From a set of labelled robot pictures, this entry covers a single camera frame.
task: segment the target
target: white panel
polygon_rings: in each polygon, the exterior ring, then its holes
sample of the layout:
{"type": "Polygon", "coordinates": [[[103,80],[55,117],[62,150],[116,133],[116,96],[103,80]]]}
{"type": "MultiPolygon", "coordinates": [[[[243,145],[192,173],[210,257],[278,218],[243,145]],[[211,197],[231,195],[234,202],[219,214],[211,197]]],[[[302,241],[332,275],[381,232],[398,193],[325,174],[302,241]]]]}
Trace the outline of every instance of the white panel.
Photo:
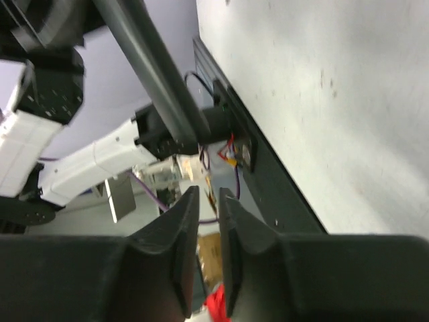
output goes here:
{"type": "Polygon", "coordinates": [[[61,127],[21,111],[5,114],[0,124],[0,195],[14,197],[21,192],[40,154],[61,127]]]}
{"type": "Polygon", "coordinates": [[[56,205],[65,205],[86,189],[104,181],[111,175],[97,166],[94,160],[94,144],[72,155],[53,162],[47,171],[41,173],[39,186],[42,198],[56,205]]]}
{"type": "Polygon", "coordinates": [[[330,232],[429,237],[428,1],[197,6],[203,42],[330,232]]]}
{"type": "Polygon", "coordinates": [[[130,164],[148,164],[156,159],[142,147],[137,147],[134,140],[139,137],[137,125],[125,122],[118,129],[95,142],[96,163],[113,175],[130,168],[130,164]]]}

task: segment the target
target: cardboard box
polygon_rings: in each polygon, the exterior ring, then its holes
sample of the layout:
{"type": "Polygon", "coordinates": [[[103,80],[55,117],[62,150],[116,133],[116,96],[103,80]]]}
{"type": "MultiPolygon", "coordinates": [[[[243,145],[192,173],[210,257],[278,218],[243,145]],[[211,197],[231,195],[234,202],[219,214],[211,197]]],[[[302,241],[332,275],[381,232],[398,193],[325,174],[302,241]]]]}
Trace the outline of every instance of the cardboard box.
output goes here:
{"type": "Polygon", "coordinates": [[[212,289],[223,280],[220,233],[199,237],[197,249],[204,281],[212,289]]]}

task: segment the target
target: white plastic casing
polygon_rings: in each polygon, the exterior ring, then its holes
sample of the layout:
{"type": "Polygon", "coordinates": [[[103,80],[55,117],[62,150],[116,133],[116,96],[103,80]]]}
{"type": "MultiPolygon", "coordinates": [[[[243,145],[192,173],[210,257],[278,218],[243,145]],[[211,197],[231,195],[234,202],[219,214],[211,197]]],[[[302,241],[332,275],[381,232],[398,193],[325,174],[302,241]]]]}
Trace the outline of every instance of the white plastic casing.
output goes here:
{"type": "Polygon", "coordinates": [[[138,136],[137,124],[128,120],[107,136],[53,163],[41,173],[41,198],[65,206],[86,189],[136,164],[155,162],[149,151],[134,143],[138,136]]]}
{"type": "Polygon", "coordinates": [[[182,180],[199,180],[208,175],[208,171],[204,169],[199,155],[195,156],[177,156],[177,163],[182,173],[182,180]]]}
{"type": "Polygon", "coordinates": [[[151,164],[134,166],[134,174],[151,189],[166,189],[182,180],[182,174],[173,157],[151,164]]]}
{"type": "Polygon", "coordinates": [[[0,125],[1,196],[21,192],[40,154],[61,129],[61,124],[29,113],[5,112],[0,125]]]}

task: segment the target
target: screw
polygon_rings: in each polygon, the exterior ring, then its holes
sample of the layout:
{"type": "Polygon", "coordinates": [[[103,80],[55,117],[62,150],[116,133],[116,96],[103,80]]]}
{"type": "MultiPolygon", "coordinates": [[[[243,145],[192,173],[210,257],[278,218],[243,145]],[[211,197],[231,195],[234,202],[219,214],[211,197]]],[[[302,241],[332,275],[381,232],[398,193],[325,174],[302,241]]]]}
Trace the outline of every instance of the screw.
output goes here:
{"type": "Polygon", "coordinates": [[[249,148],[246,145],[243,145],[241,149],[242,149],[241,156],[243,158],[243,161],[246,163],[247,166],[250,166],[251,158],[250,158],[249,148]]]}
{"type": "Polygon", "coordinates": [[[42,171],[45,168],[45,165],[43,163],[37,163],[35,170],[36,171],[42,171]]]}

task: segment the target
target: robotic arm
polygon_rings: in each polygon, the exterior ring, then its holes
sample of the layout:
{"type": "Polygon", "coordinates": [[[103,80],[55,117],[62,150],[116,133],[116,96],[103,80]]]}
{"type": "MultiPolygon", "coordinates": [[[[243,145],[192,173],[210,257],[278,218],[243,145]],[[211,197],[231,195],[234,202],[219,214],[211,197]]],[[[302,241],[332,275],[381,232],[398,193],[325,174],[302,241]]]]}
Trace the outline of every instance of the robotic arm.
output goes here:
{"type": "Polygon", "coordinates": [[[11,209],[6,219],[26,225],[52,220],[83,191],[134,166],[158,169],[158,160],[195,155],[198,143],[231,132],[224,112],[198,110],[140,0],[51,2],[0,0],[0,19],[7,22],[0,59],[25,63],[0,125],[0,204],[11,209]],[[38,162],[42,152],[84,100],[83,61],[74,47],[105,24],[153,104],[45,168],[38,162]]]}

